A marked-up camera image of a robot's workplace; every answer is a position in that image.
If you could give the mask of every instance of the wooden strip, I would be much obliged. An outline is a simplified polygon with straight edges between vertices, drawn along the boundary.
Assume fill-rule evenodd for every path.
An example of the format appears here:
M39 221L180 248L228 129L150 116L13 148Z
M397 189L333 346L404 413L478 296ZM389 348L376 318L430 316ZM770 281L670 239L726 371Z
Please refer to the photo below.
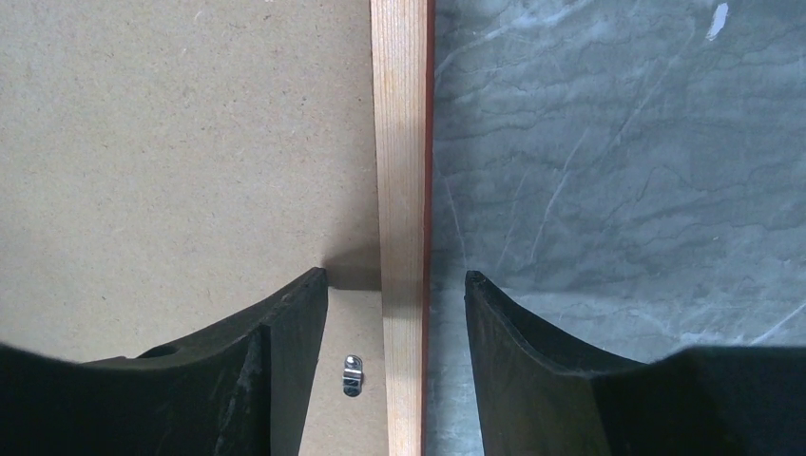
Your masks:
M433 0L371 0L391 456L425 452L431 251Z

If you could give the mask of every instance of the gray stone surface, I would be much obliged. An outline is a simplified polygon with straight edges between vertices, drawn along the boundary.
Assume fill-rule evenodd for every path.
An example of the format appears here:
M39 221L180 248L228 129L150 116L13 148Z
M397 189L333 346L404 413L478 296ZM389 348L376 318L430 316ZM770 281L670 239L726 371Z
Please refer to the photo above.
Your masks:
M467 269L642 361L806 341L806 2L721 4L437 2L430 454L481 453Z

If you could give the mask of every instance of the marble veining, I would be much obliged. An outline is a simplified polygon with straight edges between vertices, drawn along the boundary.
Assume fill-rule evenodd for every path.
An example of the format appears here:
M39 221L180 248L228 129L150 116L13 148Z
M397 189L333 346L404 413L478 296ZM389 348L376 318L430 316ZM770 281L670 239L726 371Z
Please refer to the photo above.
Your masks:
M806 3L438 0L429 453L481 454L468 269L642 361L806 342Z

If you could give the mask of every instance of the white vein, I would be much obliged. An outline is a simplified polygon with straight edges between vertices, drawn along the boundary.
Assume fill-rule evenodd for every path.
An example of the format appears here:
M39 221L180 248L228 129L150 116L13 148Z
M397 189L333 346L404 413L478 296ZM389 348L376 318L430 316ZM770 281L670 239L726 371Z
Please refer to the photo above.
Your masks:
M574 146L574 149L571 150L571 153L568 154L566 158L566 164L563 165L563 177L560 179L560 183L557 184L557 188L554 189L554 193L551 195L551 199L548 200L548 204L546 205L546 211L543 213L543 221L540 223L540 229L537 230L537 236L534 237L534 242L531 244L531 254L529 255L529 262L534 260L534 252L537 249L537 244L540 242L540 237L543 235L543 230L546 228L546 222L548 221L548 216L551 215L551 207L554 206L554 201L557 200L557 197L563 192L563 188L566 186L566 181L568 179L568 175L570 172L568 171L568 165L573 160L574 156L579 150L580 146L582 145L582 141L585 140L585 136L587 136L587 130L589 127L585 128L585 131L582 132L582 136L580 137L579 141L577 141L577 145Z
M504 260L504 255L507 253L507 248L509 247L509 240L512 236L512 230L515 229L515 223L518 221L518 219L515 217L515 207L518 205L518 196L521 194L521 188L523 188L528 174L528 171L524 173L524 176L521 178L521 183L518 184L518 188L515 190L515 196L512 199L512 207L509 209L509 218L512 220L512 224L509 226L509 231L507 231L507 237L504 237L504 249L501 251L501 256L498 257L498 261L495 263L495 273L498 273L498 269L501 267L501 261Z
M503 25L502 27L496 28L488 33L486 33L481 38L473 40L463 46L457 47L453 51L451 51L448 55L445 56L445 59L440 62L440 64L436 67L436 71L434 72L434 77L436 78L436 84L439 85L440 77L442 76L443 71L446 68L451 66L453 60L459 54L467 52L470 49L478 48L485 43L489 43L490 41L498 38L499 36L503 35L514 29L527 29L532 27L556 27L558 24L563 22L569 15L573 14L574 12L581 10L582 8L586 7L592 2L592 0L581 0L576 2L572 5L565 5L559 11L554 14L551 14L549 17L543 19L536 19L533 16L533 13L543 6L543 2L535 2L534 6L530 7L523 14L513 19L508 24Z
M806 308L806 302L804 302L803 304L800 304L800 306L797 309L793 310L791 313L786 315L784 317L784 319L779 321L774 327L770 328L769 331L767 331L764 334L760 335L759 337L756 337L755 339L753 339L753 341L750 342L750 345L759 344L759 343L769 339L770 337L776 335L778 333L778 331L780 331L781 327L787 321L791 320L795 315L800 314L800 311L802 311L804 308Z
M445 189L448 191L448 203L451 205L451 212L453 212L453 224L456 226L456 236L459 238L459 247L462 249L462 261L464 261L465 269L468 269L468 254L465 249L465 240L462 237L462 230L459 228L459 216L456 215L456 204L453 202L453 193L451 186L448 185L448 178L442 176L442 181L445 183Z
M708 33L705 35L705 38L708 41L714 41L717 38L717 35L720 34L720 31L723 27L725 27L725 21L728 17L728 4L727 3L720 3L717 5L717 8L714 10L714 18L711 19L711 28L708 29Z

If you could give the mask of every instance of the marble slab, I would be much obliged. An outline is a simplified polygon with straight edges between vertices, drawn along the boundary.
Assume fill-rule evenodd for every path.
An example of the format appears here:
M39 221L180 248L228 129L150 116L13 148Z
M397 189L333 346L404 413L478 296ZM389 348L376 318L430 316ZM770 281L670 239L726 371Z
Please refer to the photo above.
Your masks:
M468 269L642 361L806 342L806 2L438 0L430 454L481 454Z

